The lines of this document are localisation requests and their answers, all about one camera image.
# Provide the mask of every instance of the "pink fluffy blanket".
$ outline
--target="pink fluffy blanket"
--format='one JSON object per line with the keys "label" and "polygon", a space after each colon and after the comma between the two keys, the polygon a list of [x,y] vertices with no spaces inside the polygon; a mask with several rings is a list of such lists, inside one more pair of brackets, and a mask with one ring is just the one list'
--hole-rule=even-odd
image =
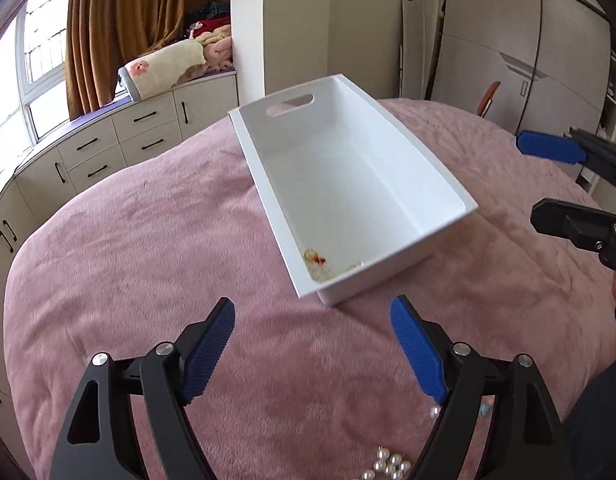
{"label": "pink fluffy blanket", "polygon": [[[236,329],[205,394],[186,409],[221,479],[358,478],[377,446],[416,459],[431,400],[390,328],[405,293],[420,314],[483,355],[528,352],[561,416],[616,358],[611,273],[537,235],[544,196],[592,205],[549,161],[445,105],[384,105],[479,203],[437,253],[338,308],[298,300],[229,119],[120,171],[68,203],[19,251],[8,277],[5,354],[39,480],[88,360],[143,355],[227,296]],[[142,404],[137,431],[163,478]],[[472,478],[487,421],[463,478]]]}

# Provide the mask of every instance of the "beige wall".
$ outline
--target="beige wall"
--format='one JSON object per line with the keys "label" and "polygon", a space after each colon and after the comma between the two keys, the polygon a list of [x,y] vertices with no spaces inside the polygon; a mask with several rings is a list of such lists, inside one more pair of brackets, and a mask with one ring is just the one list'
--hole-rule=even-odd
{"label": "beige wall", "polygon": [[261,99],[264,86],[263,0],[230,0],[240,105]]}
{"label": "beige wall", "polygon": [[264,0],[266,94],[328,73],[330,0]]}
{"label": "beige wall", "polygon": [[[438,0],[426,0],[426,79]],[[402,0],[330,0],[328,73],[343,73],[374,98],[397,97]]]}

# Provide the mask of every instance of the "blue gripper pad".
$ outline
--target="blue gripper pad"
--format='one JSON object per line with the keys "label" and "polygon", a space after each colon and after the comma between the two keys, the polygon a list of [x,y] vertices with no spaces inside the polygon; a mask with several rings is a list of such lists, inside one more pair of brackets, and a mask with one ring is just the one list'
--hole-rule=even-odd
{"label": "blue gripper pad", "polygon": [[390,322],[412,371],[415,372],[419,386],[426,395],[435,399],[437,404],[442,404],[448,395],[443,362],[402,298],[396,298],[392,302]]}
{"label": "blue gripper pad", "polygon": [[185,405],[204,393],[233,329],[234,305],[226,301],[184,364],[181,396]]}
{"label": "blue gripper pad", "polygon": [[574,140],[537,132],[518,133],[517,148],[524,155],[540,156],[566,164],[581,164],[586,160],[586,152]]}

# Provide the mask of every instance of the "white tray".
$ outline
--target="white tray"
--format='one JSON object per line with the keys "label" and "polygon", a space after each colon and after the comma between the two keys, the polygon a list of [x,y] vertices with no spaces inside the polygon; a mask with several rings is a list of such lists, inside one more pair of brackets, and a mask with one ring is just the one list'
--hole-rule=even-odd
{"label": "white tray", "polygon": [[230,118],[300,298],[316,292],[335,304],[376,285],[429,256],[432,235],[477,208],[417,137],[342,75]]}

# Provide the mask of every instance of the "metal screw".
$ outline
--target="metal screw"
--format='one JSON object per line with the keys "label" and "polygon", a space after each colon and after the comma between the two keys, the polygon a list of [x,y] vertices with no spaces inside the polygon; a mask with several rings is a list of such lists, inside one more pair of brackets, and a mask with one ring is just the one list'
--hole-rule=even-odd
{"label": "metal screw", "polygon": [[92,358],[92,364],[95,366],[101,366],[108,360],[108,356],[106,354],[97,354]]}
{"label": "metal screw", "polygon": [[453,346],[453,352],[457,355],[468,355],[470,353],[470,347],[466,343],[455,343]]}
{"label": "metal screw", "polygon": [[172,343],[161,343],[160,345],[157,345],[155,351],[157,352],[157,355],[168,355],[174,350],[174,348],[175,347]]}
{"label": "metal screw", "polygon": [[521,354],[517,358],[517,361],[519,361],[519,364],[524,368],[530,368],[533,365],[533,358],[531,358],[530,355]]}

